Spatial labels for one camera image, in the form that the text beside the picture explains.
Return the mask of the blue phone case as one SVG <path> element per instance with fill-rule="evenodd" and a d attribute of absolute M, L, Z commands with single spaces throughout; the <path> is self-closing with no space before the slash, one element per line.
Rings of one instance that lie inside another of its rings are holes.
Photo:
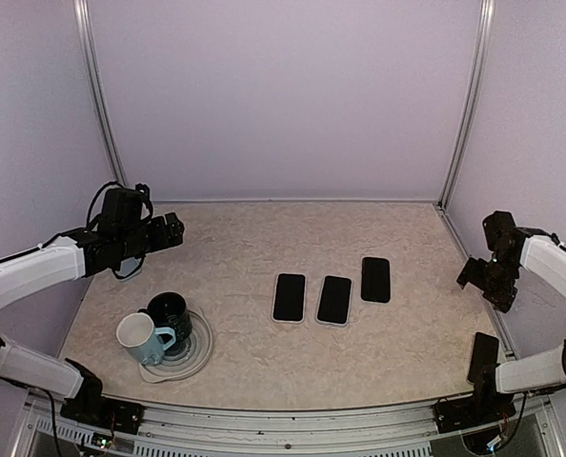
<path fill-rule="evenodd" d="M 113 276 L 121 282 L 129 281 L 141 272 L 145 258 L 132 257 L 121 262 L 119 269 L 113 272 Z"/>

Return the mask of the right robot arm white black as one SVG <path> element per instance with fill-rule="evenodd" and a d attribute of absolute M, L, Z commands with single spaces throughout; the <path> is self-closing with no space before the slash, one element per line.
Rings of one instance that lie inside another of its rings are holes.
<path fill-rule="evenodd" d="M 478 288 L 496 310 L 506 313 L 515 301 L 515 281 L 524 269 L 566 300 L 566 247 L 557 235 L 521 227 L 510 212 L 500 210 L 488 215 L 482 227 L 491 258 L 470 257 L 456 279 L 461 287 Z M 557 348 L 485 368 L 479 382 L 487 386 L 465 403 L 466 415 L 477 423 L 488 421 L 501 409 L 502 394 L 566 386 L 566 338 Z"/>

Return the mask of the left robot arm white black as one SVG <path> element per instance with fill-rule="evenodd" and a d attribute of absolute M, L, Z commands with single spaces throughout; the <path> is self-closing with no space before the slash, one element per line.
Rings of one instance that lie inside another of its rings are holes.
<path fill-rule="evenodd" d="M 111 181 L 92 198 L 80 228 L 54 234 L 34 248 L 0 258 L 0 311 L 44 289 L 109 270 L 118 280 L 137 275 L 148 255 L 182 244 L 185 226 L 174 212 L 154 212 L 150 188 Z M 45 390 L 94 424 L 111 415 L 111 401 L 86 368 L 27 348 L 0 335 L 0 379 Z"/>

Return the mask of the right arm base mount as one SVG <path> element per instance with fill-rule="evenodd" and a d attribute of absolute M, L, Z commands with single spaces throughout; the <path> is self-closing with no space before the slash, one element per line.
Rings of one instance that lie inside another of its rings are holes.
<path fill-rule="evenodd" d="M 514 416 L 513 393 L 499 393 L 494 381 L 474 384 L 471 395 L 454 399 L 439 399 L 433 405 L 439 433 L 477 427 L 501 420 L 504 415 Z"/>

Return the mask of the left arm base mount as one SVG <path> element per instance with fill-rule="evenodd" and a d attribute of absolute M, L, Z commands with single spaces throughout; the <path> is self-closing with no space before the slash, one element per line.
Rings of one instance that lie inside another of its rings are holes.
<path fill-rule="evenodd" d="M 100 393 L 79 393 L 64 401 L 60 409 L 62 417 L 78 423 L 122 432 L 138 433 L 145 408 L 134 402 L 115 400 Z"/>

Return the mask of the white-edged black smartphone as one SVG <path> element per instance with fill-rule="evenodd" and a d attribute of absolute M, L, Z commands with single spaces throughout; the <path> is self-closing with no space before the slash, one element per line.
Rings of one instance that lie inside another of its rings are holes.
<path fill-rule="evenodd" d="M 391 300 L 391 267 L 388 259 L 364 257 L 361 269 L 361 299 L 387 304 Z"/>

